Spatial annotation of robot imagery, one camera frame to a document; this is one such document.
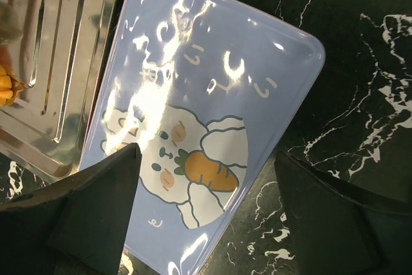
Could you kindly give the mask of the silver tin lid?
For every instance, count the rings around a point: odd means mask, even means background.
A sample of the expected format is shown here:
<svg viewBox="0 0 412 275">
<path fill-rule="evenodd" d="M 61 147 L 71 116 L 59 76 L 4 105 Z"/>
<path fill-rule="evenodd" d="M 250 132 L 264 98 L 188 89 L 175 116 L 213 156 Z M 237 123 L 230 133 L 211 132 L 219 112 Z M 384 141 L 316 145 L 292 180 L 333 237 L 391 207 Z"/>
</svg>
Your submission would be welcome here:
<svg viewBox="0 0 412 275">
<path fill-rule="evenodd" d="M 236 0 L 124 0 L 80 167 L 140 146 L 127 250 L 160 274 L 196 274 L 325 56 Z"/>
</svg>

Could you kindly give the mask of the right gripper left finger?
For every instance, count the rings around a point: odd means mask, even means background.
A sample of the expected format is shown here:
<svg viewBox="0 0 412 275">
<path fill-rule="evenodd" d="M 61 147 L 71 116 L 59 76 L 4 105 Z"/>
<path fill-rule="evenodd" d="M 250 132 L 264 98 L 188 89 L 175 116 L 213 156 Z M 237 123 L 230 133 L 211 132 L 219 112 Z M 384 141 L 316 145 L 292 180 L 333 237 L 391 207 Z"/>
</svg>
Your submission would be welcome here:
<svg viewBox="0 0 412 275">
<path fill-rule="evenodd" d="M 101 162 L 1 204 L 2 274 L 116 274 L 142 154 Z"/>
</svg>

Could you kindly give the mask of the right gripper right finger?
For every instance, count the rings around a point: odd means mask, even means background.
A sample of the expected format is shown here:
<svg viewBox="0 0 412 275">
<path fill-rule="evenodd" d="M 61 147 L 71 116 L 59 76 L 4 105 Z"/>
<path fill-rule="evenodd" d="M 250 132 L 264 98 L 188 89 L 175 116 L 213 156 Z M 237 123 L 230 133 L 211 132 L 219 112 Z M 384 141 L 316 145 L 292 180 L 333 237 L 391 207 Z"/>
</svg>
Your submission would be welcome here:
<svg viewBox="0 0 412 275">
<path fill-rule="evenodd" d="M 278 152 L 277 183 L 300 274 L 411 274 L 411 202 Z"/>
</svg>

